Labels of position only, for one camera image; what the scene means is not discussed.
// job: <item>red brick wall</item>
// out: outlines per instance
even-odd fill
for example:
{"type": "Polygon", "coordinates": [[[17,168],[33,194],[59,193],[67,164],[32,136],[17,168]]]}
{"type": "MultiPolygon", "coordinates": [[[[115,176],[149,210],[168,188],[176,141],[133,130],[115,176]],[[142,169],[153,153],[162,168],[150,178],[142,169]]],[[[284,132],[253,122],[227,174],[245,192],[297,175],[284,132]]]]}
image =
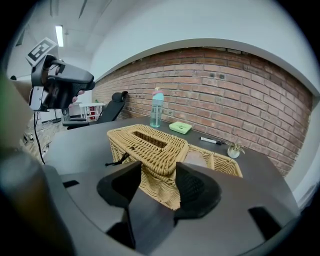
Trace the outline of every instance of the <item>red brick wall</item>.
{"type": "Polygon", "coordinates": [[[101,79],[92,99],[128,91],[119,118],[150,115],[164,91],[162,119],[267,155],[282,175],[292,168],[308,129],[312,95],[280,67],[230,49],[188,48],[155,54],[101,79]]]}

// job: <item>tag sign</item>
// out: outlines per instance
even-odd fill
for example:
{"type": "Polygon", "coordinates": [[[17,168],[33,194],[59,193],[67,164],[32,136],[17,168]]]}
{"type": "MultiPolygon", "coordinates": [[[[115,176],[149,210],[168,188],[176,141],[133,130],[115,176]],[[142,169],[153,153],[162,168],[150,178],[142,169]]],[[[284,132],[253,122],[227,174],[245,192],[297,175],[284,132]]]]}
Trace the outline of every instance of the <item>tag sign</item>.
{"type": "Polygon", "coordinates": [[[58,58],[58,45],[45,37],[39,42],[25,57],[31,67],[37,65],[47,54],[51,54],[58,58]]]}

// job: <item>chair backrest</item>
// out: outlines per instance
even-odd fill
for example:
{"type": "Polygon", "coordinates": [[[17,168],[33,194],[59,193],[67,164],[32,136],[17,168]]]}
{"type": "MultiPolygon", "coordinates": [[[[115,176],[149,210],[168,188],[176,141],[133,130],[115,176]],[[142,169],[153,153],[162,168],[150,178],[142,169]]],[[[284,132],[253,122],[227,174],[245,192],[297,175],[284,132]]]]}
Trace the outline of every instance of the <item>chair backrest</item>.
{"type": "Polygon", "coordinates": [[[103,107],[102,114],[97,120],[97,123],[101,124],[116,120],[125,106],[127,94],[127,91],[114,93],[111,97],[111,101],[103,107]]]}

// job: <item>wicker basket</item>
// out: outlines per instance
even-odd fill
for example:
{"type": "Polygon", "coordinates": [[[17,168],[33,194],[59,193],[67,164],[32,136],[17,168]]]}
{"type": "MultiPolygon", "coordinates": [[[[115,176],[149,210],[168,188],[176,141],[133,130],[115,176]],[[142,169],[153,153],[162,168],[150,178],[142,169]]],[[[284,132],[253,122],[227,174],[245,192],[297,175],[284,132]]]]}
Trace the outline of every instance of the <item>wicker basket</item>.
{"type": "Polygon", "coordinates": [[[236,161],[203,148],[190,145],[185,139],[136,124],[107,132],[113,161],[119,161],[124,153],[129,157],[123,162],[142,162],[140,189],[172,210],[180,208],[177,189],[176,162],[183,162],[190,151],[200,152],[207,167],[242,177],[236,161]]]}

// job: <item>ceiling light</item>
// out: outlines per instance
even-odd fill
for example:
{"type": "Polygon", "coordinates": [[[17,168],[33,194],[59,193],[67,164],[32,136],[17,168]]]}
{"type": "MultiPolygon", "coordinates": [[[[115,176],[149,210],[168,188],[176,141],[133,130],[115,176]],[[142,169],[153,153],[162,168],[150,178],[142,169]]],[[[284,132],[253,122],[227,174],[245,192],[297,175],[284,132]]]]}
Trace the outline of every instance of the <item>ceiling light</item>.
{"type": "Polygon", "coordinates": [[[59,47],[64,47],[64,38],[63,38],[62,26],[55,26],[56,39],[58,40],[59,47]]]}

